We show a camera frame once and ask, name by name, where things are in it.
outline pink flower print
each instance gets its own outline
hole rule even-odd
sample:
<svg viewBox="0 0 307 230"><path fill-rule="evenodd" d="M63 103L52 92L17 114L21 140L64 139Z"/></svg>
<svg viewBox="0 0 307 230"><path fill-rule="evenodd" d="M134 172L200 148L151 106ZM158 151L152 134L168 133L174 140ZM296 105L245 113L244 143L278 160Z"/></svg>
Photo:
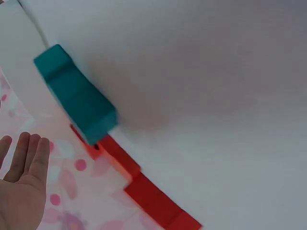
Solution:
<svg viewBox="0 0 307 230"><path fill-rule="evenodd" d="M85 230L85 222L82 222L79 217L69 213L64 213L61 217L62 228L61 230Z"/></svg>

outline white surface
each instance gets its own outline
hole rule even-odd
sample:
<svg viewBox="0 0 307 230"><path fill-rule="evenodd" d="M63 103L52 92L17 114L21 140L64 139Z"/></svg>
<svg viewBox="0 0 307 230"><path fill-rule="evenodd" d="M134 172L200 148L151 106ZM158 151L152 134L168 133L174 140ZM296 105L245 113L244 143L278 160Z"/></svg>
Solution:
<svg viewBox="0 0 307 230"><path fill-rule="evenodd" d="M206 229L307 229L306 1L21 2L117 107L116 140Z"/></svg>
<svg viewBox="0 0 307 230"><path fill-rule="evenodd" d="M33 59L46 49L19 2L0 5L0 66L24 106L36 115L51 113L56 102L48 92Z"/></svg>

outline fabric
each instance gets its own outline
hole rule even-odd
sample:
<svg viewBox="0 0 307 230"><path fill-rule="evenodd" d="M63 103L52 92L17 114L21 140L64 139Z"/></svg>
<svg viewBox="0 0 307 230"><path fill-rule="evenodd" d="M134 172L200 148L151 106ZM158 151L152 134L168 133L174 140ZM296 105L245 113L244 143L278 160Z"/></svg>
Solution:
<svg viewBox="0 0 307 230"><path fill-rule="evenodd" d="M10 167L22 131L51 140L47 203L38 230L161 230L124 194L122 189L127 182L104 157L90 159L70 131L69 123L57 122L43 111L40 119L34 120L2 73L0 99L0 137L13 137L1 178Z"/></svg>

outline pink polka dot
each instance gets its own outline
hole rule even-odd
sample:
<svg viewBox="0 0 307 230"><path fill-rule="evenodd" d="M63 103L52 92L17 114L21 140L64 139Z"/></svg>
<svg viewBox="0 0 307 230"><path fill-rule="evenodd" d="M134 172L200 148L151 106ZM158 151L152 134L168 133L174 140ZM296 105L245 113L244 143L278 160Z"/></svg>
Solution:
<svg viewBox="0 0 307 230"><path fill-rule="evenodd" d="M83 159L79 159L75 162L75 167L78 171L83 171L86 169L86 161Z"/></svg>
<svg viewBox="0 0 307 230"><path fill-rule="evenodd" d="M51 141L49 145L50 145L50 152L52 152L54 150L54 143Z"/></svg>
<svg viewBox="0 0 307 230"><path fill-rule="evenodd" d="M58 206L61 203L61 198L59 197L59 195L57 194L52 194L50 196L50 202L55 205Z"/></svg>
<svg viewBox="0 0 307 230"><path fill-rule="evenodd" d="M4 95L1 97L1 100L2 100L2 101L5 101L7 97L8 97L8 95L4 94Z"/></svg>

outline fingers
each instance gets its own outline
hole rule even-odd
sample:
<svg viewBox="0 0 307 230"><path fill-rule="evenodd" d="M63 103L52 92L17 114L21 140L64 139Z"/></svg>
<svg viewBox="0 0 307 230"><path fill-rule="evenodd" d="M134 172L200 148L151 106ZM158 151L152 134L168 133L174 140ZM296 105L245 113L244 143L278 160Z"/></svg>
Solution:
<svg viewBox="0 0 307 230"><path fill-rule="evenodd" d="M5 156L9 151L11 143L12 143L12 138L10 136L4 136L0 140L0 169L2 167Z"/></svg>
<svg viewBox="0 0 307 230"><path fill-rule="evenodd" d="M25 165L24 165L24 175L26 175L29 172L30 165L36 154L39 140L40 140L40 136L38 134L33 134L30 136L28 152L27 152Z"/></svg>
<svg viewBox="0 0 307 230"><path fill-rule="evenodd" d="M24 172L24 164L28 152L30 134L23 132L19 136L19 140L14 152L12 164L8 173L4 176L4 180L8 182L16 182Z"/></svg>
<svg viewBox="0 0 307 230"><path fill-rule="evenodd" d="M36 154L28 174L35 177L43 185L46 185L49 155L49 140L47 138L41 138L38 142Z"/></svg>

